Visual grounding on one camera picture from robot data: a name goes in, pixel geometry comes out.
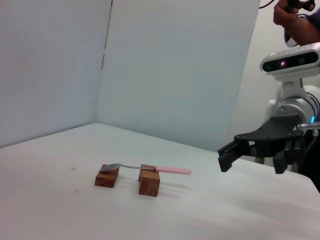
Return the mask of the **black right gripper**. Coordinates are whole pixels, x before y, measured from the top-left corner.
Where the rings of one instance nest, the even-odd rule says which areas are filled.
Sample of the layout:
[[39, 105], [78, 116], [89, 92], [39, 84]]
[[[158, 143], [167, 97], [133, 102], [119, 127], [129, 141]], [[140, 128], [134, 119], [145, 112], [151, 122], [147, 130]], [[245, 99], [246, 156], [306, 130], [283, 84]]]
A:
[[243, 156], [273, 157], [276, 174], [283, 174], [288, 164], [300, 162], [303, 155], [303, 135], [295, 128], [301, 123], [297, 113], [274, 116], [258, 129], [241, 133], [218, 150], [220, 169], [226, 173], [232, 163]]

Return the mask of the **operator hand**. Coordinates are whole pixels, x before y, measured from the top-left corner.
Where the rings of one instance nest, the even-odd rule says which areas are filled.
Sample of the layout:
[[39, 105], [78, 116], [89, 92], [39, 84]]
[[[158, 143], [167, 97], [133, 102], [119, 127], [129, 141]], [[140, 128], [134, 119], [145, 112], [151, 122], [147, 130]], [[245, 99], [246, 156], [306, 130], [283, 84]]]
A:
[[287, 0], [279, 0], [273, 8], [273, 23], [284, 28], [290, 27], [298, 18], [299, 9]]

